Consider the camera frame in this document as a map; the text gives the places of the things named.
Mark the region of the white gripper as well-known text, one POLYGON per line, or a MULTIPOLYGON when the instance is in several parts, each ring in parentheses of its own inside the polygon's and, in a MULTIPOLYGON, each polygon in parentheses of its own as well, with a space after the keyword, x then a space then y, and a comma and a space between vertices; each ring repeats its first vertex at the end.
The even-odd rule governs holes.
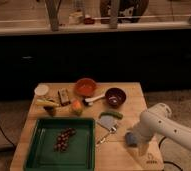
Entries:
POLYGON ((137 141, 138 155, 145 155, 149 148, 149 142, 153 138, 153 132, 144 124, 137 123, 133 126, 133 134, 137 141))

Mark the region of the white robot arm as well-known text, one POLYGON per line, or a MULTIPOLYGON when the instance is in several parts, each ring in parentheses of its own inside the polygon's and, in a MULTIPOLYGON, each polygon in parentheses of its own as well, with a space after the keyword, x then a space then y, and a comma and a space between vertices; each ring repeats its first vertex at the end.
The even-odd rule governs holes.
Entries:
POLYGON ((142 111, 132 129, 137 143, 149 143, 158 133, 191 151, 191 128, 171 120, 171 115, 172 110, 165 103, 157 103, 142 111))

